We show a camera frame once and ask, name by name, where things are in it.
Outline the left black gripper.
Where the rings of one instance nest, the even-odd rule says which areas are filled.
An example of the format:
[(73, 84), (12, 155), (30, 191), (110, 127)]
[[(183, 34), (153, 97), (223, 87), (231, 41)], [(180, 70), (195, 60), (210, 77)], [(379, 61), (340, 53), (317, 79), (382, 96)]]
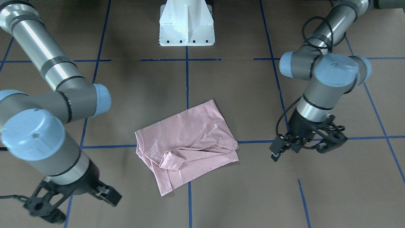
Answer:
[(324, 154), (342, 146), (348, 138), (345, 127), (334, 124), (335, 115), (327, 115), (323, 122), (312, 122), (294, 111), (290, 118), (286, 136), (277, 135), (270, 145), (271, 158), (277, 162), (282, 153), (292, 149), (298, 153), (301, 149), (317, 150)]

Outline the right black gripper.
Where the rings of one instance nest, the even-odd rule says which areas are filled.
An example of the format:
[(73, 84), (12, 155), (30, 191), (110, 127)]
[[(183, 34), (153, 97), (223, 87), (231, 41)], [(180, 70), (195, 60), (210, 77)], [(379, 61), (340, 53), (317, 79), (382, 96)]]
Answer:
[(122, 195), (112, 186), (103, 185), (99, 180), (99, 170), (93, 161), (82, 177), (68, 185), (58, 185), (52, 181), (41, 181), (35, 192), (29, 197), (24, 208), (32, 217), (40, 217), (51, 224), (62, 224), (66, 215), (59, 206), (71, 195), (89, 193), (98, 200), (116, 207), (122, 199)]

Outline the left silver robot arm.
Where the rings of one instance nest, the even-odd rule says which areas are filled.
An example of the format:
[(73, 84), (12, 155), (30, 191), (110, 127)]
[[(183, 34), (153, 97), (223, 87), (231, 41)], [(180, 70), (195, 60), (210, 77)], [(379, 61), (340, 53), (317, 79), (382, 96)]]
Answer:
[(286, 150), (301, 149), (326, 153), (342, 146), (347, 137), (344, 126), (333, 123), (330, 111), (342, 95), (363, 84), (372, 73), (372, 65), (363, 56), (333, 53), (347, 29), (371, 9), (404, 8), (403, 0), (339, 0), (326, 18), (309, 36), (302, 29), (304, 44), (296, 52), (286, 52), (279, 62), (280, 73), (292, 79), (308, 81), (303, 95), (288, 121), (289, 131), (276, 132), (270, 145), (273, 161)]

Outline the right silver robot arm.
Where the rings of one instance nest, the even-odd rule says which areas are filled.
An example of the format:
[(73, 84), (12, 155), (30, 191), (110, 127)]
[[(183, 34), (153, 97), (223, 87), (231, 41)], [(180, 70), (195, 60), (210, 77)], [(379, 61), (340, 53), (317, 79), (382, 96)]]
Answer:
[(32, 217), (52, 224), (65, 222), (59, 206), (72, 195), (88, 193), (117, 206), (121, 194), (100, 181), (95, 163), (65, 130), (67, 123), (107, 112), (109, 90), (83, 77), (29, 1), (2, 0), (1, 28), (20, 44), (52, 88), (32, 96), (19, 90), (1, 91), (1, 151), (44, 175), (31, 196), (12, 194), (1, 199), (16, 199)]

